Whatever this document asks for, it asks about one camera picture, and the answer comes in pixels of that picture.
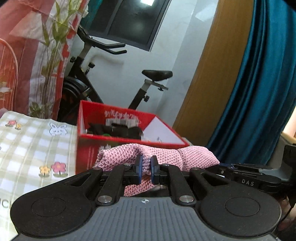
pink knitted fabric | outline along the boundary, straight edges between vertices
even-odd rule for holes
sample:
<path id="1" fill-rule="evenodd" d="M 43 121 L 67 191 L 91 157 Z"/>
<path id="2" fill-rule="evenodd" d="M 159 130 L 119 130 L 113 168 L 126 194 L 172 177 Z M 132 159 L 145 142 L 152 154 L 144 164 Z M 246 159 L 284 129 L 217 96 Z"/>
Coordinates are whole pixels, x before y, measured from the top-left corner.
<path id="1" fill-rule="evenodd" d="M 207 148 L 189 146 L 175 149 L 162 149 L 140 144 L 125 144 L 98 153 L 95 167 L 104 171 L 123 163 L 134 163 L 137 155 L 143 156 L 143 177 L 140 185 L 127 186 L 124 196 L 133 196 L 154 187 L 151 183 L 150 159 L 157 156 L 159 164 L 168 163 L 178 166 L 182 171 L 189 171 L 192 167 L 207 168 L 219 164 L 219 161 Z"/>

bike seat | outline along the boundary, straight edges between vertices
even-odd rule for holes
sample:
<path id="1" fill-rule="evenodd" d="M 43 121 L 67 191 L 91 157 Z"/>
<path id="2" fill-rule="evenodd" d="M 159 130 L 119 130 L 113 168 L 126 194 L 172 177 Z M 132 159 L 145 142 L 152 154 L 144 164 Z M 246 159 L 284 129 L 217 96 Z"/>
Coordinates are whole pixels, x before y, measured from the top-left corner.
<path id="1" fill-rule="evenodd" d="M 142 74 L 148 77 L 153 81 L 161 81 L 171 78 L 173 76 L 173 72 L 168 70 L 143 70 Z"/>

red box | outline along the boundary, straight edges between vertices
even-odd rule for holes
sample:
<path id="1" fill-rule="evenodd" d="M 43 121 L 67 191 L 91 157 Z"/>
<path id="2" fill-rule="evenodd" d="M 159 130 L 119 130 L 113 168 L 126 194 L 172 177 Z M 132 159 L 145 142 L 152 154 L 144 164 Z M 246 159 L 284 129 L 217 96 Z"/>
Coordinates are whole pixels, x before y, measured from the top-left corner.
<path id="1" fill-rule="evenodd" d="M 177 141 L 175 143 L 141 141 L 137 139 L 106 137 L 86 133 L 86 129 L 89 128 L 89 123 L 106 124 L 106 122 L 110 123 L 111 121 L 134 122 L 134 124 L 136 123 L 143 132 L 148 126 L 151 129 L 152 121 L 153 123 L 156 121 L 157 123 L 160 123 L 160 125 L 163 125 L 163 129 L 165 129 L 166 132 L 170 131 L 171 133 L 168 134 L 173 135 L 173 139 Z M 179 149 L 189 146 L 189 144 L 172 128 L 154 114 L 95 102 L 81 101 L 77 122 L 76 174 L 84 172 L 94 166 L 100 148 L 106 149 L 106 147 L 109 146 L 115 147 L 128 143 L 138 143 L 166 149 Z"/>

white paper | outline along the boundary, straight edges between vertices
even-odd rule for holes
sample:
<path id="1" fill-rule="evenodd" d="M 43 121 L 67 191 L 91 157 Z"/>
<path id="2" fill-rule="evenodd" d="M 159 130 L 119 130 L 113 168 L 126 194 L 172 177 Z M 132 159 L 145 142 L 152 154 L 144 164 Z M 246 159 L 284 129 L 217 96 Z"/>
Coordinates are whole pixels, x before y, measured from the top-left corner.
<path id="1" fill-rule="evenodd" d="M 157 117 L 154 117 L 145 130 L 143 130 L 142 141 L 184 144 L 184 142 Z"/>

wooden door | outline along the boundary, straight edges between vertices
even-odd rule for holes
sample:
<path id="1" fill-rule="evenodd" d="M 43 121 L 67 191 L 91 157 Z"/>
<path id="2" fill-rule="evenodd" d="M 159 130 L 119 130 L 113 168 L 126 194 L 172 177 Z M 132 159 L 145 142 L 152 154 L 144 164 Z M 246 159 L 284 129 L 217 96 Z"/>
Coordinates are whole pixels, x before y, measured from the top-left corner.
<path id="1" fill-rule="evenodd" d="M 247 44 L 253 0 L 219 0 L 202 56 L 173 128 L 205 146 L 237 79 Z"/>

